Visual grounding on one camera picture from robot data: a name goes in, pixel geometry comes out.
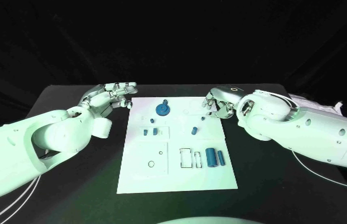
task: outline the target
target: robotic hand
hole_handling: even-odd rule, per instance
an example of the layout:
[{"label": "robotic hand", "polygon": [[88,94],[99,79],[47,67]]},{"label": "robotic hand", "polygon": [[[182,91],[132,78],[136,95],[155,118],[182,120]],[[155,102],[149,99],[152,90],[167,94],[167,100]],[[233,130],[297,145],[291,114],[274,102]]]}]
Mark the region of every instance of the robotic hand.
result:
[{"label": "robotic hand", "polygon": [[256,90],[248,94],[233,86],[211,89],[203,107],[220,110],[211,117],[239,118],[239,126],[259,140],[275,140],[281,146],[326,163],[347,167],[347,118],[330,112],[300,107],[291,98]]},{"label": "robotic hand", "polygon": [[[0,127],[0,196],[48,172],[87,146],[91,136],[109,137],[113,109],[133,106],[126,94],[136,83],[112,83],[91,88],[77,106],[54,110]],[[34,144],[47,150],[38,157]]]}]

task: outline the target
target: white paper sheet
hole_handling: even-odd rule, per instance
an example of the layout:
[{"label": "white paper sheet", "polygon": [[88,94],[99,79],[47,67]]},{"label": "white paper sheet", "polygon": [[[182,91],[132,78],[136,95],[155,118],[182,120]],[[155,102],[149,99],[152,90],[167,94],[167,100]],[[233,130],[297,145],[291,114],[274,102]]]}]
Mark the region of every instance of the white paper sheet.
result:
[{"label": "white paper sheet", "polygon": [[[168,116],[155,112],[164,99],[171,107]],[[132,99],[117,194],[237,189],[222,121],[206,116],[208,110],[201,107],[203,100],[204,97]],[[154,128],[158,128],[158,135],[154,135]],[[210,147],[216,149],[216,157],[217,151],[223,151],[226,166],[208,167],[206,149]],[[182,148],[191,150],[193,168],[181,168]],[[195,152],[200,152],[201,168],[197,168]]]}]

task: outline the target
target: blue block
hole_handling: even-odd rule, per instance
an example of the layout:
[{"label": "blue block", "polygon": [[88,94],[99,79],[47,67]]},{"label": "blue block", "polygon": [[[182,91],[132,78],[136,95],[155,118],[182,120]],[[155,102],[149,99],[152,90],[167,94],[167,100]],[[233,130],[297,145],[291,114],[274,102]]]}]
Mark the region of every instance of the blue block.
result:
[{"label": "blue block", "polygon": [[206,152],[206,157],[207,157],[207,166],[208,167],[217,167],[217,158],[216,158],[216,149],[214,148],[207,148],[206,149],[207,150],[207,152]]},{"label": "blue block", "polygon": [[193,132],[191,132],[191,133],[193,133],[193,135],[195,135],[195,134],[197,134],[197,131],[198,131],[198,128],[197,128],[197,127],[194,127],[194,128],[193,128]]},{"label": "blue block", "polygon": [[217,153],[219,153],[219,159],[220,159],[219,161],[220,161],[220,165],[226,165],[222,150],[219,150]]}]

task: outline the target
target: black table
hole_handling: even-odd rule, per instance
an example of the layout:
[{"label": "black table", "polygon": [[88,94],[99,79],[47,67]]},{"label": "black table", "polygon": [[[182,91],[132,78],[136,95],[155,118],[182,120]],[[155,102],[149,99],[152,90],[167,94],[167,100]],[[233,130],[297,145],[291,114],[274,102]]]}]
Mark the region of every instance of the black table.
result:
[{"label": "black table", "polygon": [[[139,93],[132,96],[206,96],[214,86],[139,85]],[[278,84],[236,86],[288,95]],[[29,117],[77,105],[91,87],[49,86]],[[292,152],[274,141],[252,138],[237,126],[236,116],[222,124],[239,189],[116,194],[129,110],[116,109],[109,119],[109,139],[93,137],[81,153],[42,175],[36,191],[9,223],[154,224],[191,216],[233,216],[266,224],[347,223],[347,188],[311,174]],[[300,158],[313,170],[344,182],[336,166]],[[0,207],[25,188],[0,198]]]}]

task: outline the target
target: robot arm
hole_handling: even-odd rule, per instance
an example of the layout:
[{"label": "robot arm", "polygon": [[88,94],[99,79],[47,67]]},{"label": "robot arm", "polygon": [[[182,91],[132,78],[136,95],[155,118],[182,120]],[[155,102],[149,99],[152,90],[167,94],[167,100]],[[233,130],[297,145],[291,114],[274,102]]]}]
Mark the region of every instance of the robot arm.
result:
[{"label": "robot arm", "polygon": [[[77,106],[55,110],[0,127],[0,196],[21,187],[86,148],[91,136],[109,137],[117,107],[132,108],[125,94],[138,92],[136,83],[97,85]],[[47,150],[38,157],[34,144]]]},{"label": "robot arm", "polygon": [[326,163],[347,167],[347,118],[300,107],[288,97],[256,90],[252,94],[233,86],[211,89],[203,102],[220,110],[207,115],[227,119],[236,113],[239,126],[259,140],[281,146]]}]

